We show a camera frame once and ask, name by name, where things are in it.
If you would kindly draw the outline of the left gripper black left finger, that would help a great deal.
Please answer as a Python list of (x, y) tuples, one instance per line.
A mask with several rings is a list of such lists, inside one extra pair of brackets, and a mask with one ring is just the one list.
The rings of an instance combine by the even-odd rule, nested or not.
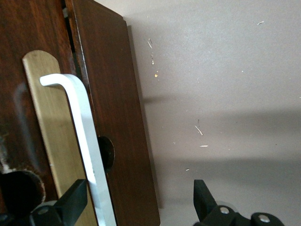
[(76, 180), (53, 205), (42, 205), (23, 218), (0, 215), (2, 226), (73, 226), (87, 205), (87, 181)]

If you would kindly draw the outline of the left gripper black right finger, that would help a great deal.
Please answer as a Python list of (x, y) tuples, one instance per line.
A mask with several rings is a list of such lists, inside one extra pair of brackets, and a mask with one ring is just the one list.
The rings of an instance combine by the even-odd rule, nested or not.
[(274, 215), (256, 212), (247, 219), (226, 205), (219, 205), (204, 180), (194, 180), (193, 204), (199, 221), (196, 226), (282, 226)]

